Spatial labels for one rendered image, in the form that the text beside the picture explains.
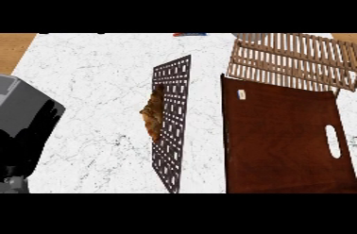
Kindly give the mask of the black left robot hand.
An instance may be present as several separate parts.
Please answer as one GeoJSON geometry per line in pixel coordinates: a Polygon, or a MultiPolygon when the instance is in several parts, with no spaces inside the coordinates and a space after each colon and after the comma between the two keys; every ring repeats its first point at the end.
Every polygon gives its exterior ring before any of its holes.
{"type": "Polygon", "coordinates": [[[30,126],[14,137],[0,128],[0,182],[14,176],[27,178],[33,174],[60,120],[55,101],[48,100],[30,126]]]}

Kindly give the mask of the brown cupcake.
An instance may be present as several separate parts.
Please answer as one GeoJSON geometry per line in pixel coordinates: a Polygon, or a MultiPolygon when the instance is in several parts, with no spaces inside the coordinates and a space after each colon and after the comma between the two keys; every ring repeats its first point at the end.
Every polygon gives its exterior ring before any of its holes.
{"type": "Polygon", "coordinates": [[[164,86],[158,85],[157,89],[151,93],[148,104],[141,110],[142,119],[145,121],[145,128],[154,142],[158,142],[161,138],[161,128],[164,122],[164,99],[164,86]]]}

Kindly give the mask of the dark perforated metal tray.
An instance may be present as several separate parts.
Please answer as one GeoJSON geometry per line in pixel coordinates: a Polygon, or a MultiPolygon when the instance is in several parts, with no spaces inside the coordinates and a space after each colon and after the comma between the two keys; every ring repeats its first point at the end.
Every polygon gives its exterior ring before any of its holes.
{"type": "Polygon", "coordinates": [[[152,143],[152,167],[170,193],[180,192],[192,56],[154,68],[152,89],[164,86],[164,124],[152,143]]]}

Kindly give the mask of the wooden slatted tiered shelf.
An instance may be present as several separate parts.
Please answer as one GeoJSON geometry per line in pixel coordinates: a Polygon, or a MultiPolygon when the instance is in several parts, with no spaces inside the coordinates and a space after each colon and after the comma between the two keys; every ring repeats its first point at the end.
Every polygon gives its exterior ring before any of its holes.
{"type": "Polygon", "coordinates": [[[357,43],[303,33],[242,33],[226,75],[313,92],[356,92],[357,43]]]}

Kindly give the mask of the dark brown cutting board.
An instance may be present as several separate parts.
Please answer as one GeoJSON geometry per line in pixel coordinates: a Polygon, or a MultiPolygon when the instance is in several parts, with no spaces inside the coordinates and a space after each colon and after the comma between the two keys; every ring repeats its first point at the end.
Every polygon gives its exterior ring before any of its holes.
{"type": "Polygon", "coordinates": [[[357,193],[335,94],[220,82],[226,191],[357,193]]]}

